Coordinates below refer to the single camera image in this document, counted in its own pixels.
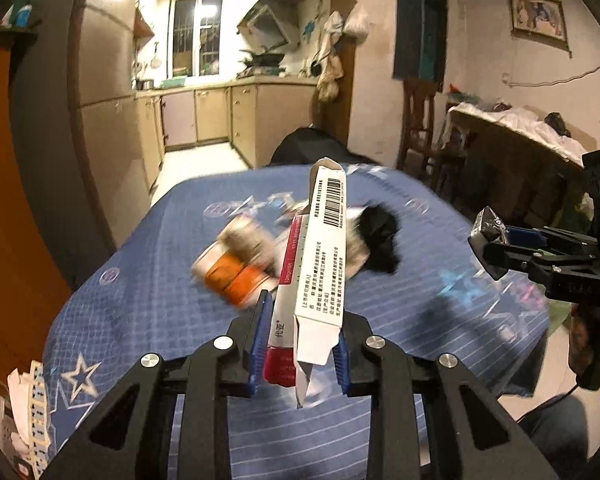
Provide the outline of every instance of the patterned fabric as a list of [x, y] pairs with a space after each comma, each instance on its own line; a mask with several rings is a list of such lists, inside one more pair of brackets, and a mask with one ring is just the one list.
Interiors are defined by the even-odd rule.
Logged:
[[[237, 209], [275, 234], [290, 200], [306, 198], [309, 167], [210, 176], [176, 186], [127, 243], [78, 290], [50, 330], [44, 356], [53, 455], [93, 403], [147, 352], [165, 359], [225, 333], [235, 310], [192, 280], [193, 260]], [[424, 358], [452, 352], [486, 384], [505, 383], [547, 326], [544, 297], [525, 276], [493, 282], [466, 242], [470, 225], [420, 182], [387, 168], [347, 168], [349, 206], [382, 203], [397, 215], [394, 275], [361, 272], [346, 308], [374, 333]], [[331, 362], [314, 369], [307, 407], [294, 392], [261, 387], [229, 402], [234, 479], [359, 479], [366, 467], [369, 399], [347, 399]], [[422, 403], [416, 405], [424, 435]], [[182, 400], [170, 475], [175, 478]]]

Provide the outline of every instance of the silver bolt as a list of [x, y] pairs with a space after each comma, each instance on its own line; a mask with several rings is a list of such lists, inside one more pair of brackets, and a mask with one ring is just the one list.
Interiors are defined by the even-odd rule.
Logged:
[[145, 368], [153, 368], [160, 362], [160, 357], [158, 354], [146, 354], [142, 356], [140, 359], [140, 364]]
[[366, 345], [369, 348], [375, 348], [376, 350], [381, 349], [385, 343], [384, 338], [379, 335], [370, 335], [366, 338]]
[[454, 368], [458, 364], [458, 358], [453, 354], [442, 354], [438, 361], [445, 368]]
[[218, 350], [227, 350], [231, 348], [232, 344], [234, 344], [234, 340], [227, 335], [221, 335], [214, 340], [214, 346]]

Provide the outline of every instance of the jeans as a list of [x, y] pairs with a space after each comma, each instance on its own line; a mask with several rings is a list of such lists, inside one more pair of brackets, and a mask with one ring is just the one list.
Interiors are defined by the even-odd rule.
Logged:
[[584, 406], [573, 396], [527, 413], [520, 428], [547, 459], [560, 480], [573, 480], [587, 465], [589, 434]]

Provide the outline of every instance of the purple cabinet door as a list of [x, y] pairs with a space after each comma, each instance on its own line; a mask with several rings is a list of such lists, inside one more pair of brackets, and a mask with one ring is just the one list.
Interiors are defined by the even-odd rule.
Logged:
[[166, 146], [192, 144], [198, 140], [192, 91], [162, 96], [162, 126]]

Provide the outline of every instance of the picture frame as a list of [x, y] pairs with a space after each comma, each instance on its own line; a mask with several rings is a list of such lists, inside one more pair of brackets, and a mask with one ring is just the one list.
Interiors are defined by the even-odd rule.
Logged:
[[571, 53], [564, 9], [559, 0], [509, 0], [511, 33]]

